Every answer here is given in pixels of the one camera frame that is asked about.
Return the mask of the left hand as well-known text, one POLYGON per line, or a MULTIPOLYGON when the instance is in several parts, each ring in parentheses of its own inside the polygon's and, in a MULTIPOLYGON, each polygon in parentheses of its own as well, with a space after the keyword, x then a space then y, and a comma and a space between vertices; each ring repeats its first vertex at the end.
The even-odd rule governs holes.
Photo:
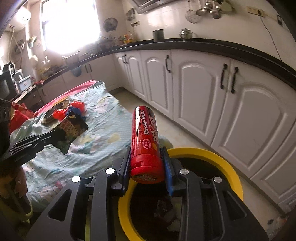
POLYGON ((27 180, 26 175, 22 167, 18 168, 15 173, 1 177, 1 197, 8 199, 10 193, 6 188, 6 185, 10 185, 11 182, 15 182, 14 193, 18 195, 19 198, 27 194, 27 180))

